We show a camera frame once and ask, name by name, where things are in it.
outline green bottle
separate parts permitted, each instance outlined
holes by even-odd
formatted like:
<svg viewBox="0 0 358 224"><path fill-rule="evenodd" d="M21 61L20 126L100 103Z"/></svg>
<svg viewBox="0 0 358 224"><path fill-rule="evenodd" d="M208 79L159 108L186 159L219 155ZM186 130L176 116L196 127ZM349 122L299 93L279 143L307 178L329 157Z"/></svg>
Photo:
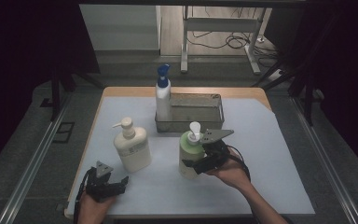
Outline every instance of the green bottle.
<svg viewBox="0 0 358 224"><path fill-rule="evenodd" d="M200 133L200 124L198 122L190 123L190 131L182 134L179 143L179 173L187 178L194 179L197 173L192 167L186 167L182 160L199 161L204 158L204 149L200 144L202 133Z"/></svg>

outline hand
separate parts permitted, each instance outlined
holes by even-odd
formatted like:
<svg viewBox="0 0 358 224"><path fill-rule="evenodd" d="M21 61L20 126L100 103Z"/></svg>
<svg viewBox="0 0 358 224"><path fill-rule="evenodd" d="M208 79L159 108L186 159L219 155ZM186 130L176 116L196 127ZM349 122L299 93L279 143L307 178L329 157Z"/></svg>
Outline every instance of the hand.
<svg viewBox="0 0 358 224"><path fill-rule="evenodd" d="M239 155L235 153L230 147L228 148L231 155L240 159ZM241 165L234 160L228 159L225 164L223 164L218 169L209 171L207 175L214 175L225 184L235 188L249 188L252 186L248 176L243 171Z"/></svg>
<svg viewBox="0 0 358 224"><path fill-rule="evenodd" d="M83 192L80 198L79 224L101 224L109 207L116 201L116 196L103 203L95 202L91 196Z"/></svg>

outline table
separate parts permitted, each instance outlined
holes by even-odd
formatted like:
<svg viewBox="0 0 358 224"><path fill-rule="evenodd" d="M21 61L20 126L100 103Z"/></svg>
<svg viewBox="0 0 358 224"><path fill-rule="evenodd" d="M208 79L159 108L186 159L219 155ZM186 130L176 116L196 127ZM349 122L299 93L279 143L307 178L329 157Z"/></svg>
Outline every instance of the table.
<svg viewBox="0 0 358 224"><path fill-rule="evenodd" d="M182 73L187 72L187 32L241 32L252 33L249 46L245 46L246 56L252 66L255 75L260 75L257 60L253 54L255 41L258 38L261 25L263 23L266 8L263 7L257 19L240 19L240 18L195 18L188 17L188 6L184 9L183 17L183 43L181 52L180 70Z"/></svg>
<svg viewBox="0 0 358 224"><path fill-rule="evenodd" d="M110 87L104 90L65 215L73 216L81 179L100 160L115 169L110 182L130 176L126 193L117 198L117 204L108 211L109 217L250 216L250 206L241 194L214 176L200 175L187 180L179 174L180 133L157 133L154 91L153 87ZM314 214L263 90L172 88L172 93L221 94L226 118L223 129L232 128L235 132L225 141L240 150L259 192L282 214ZM113 130L111 124L123 116L132 117L134 126L146 129L152 154L152 163L132 174L122 167L112 143L121 130Z"/></svg>

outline black curtain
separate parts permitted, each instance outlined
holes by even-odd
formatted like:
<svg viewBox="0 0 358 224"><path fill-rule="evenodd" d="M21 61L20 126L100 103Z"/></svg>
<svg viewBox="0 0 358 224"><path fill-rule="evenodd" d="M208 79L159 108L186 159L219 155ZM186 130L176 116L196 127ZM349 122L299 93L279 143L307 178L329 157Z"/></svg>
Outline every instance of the black curtain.
<svg viewBox="0 0 358 224"><path fill-rule="evenodd" d="M1 0L0 151L54 67L65 77L99 73L78 4Z"/></svg>
<svg viewBox="0 0 358 224"><path fill-rule="evenodd" d="M358 156L358 1L343 1L342 14L318 54L316 86L322 110Z"/></svg>

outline white wall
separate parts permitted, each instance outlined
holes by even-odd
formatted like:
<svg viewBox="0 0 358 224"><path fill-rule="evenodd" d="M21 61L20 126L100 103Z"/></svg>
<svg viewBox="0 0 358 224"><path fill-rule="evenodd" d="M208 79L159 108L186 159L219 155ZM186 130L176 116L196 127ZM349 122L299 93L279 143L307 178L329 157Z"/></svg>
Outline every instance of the white wall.
<svg viewBox="0 0 358 224"><path fill-rule="evenodd" d="M159 49L160 6L80 5L94 50Z"/></svg>

